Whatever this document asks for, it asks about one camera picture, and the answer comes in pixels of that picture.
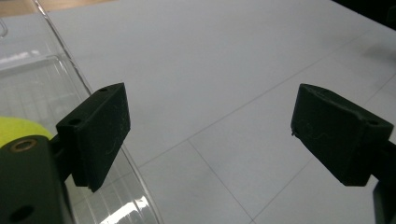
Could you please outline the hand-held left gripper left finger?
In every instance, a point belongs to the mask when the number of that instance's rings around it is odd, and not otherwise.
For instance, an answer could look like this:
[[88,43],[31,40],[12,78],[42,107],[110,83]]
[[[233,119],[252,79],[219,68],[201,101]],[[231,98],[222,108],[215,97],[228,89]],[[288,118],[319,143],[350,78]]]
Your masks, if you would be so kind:
[[56,124],[50,141],[59,177],[72,177],[78,187],[102,187],[131,130],[125,85],[117,83],[94,92]]

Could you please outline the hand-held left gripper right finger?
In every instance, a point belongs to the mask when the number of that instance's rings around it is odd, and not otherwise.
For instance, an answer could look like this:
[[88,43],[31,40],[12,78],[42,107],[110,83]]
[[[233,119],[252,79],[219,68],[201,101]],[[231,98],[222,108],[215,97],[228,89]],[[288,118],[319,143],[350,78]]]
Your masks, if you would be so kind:
[[343,185],[363,187],[371,175],[396,186],[394,125],[333,91],[302,83],[291,133]]

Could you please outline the yellow tennis ball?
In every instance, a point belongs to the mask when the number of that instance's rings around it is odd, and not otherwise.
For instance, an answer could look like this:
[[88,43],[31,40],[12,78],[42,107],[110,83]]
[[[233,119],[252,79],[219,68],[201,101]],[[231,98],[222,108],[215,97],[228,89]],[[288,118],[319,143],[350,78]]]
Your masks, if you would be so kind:
[[48,139],[52,138],[52,134],[39,123],[28,119],[0,117],[0,147],[30,135],[42,135]]

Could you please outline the clear plastic container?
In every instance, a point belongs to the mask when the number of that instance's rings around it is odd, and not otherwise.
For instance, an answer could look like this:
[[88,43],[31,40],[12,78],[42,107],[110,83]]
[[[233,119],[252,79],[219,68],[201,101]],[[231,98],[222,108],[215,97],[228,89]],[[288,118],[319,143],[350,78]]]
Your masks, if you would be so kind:
[[123,144],[99,190],[60,179],[56,124],[94,92],[39,0],[0,0],[0,117],[52,134],[0,147],[0,224],[163,224]]

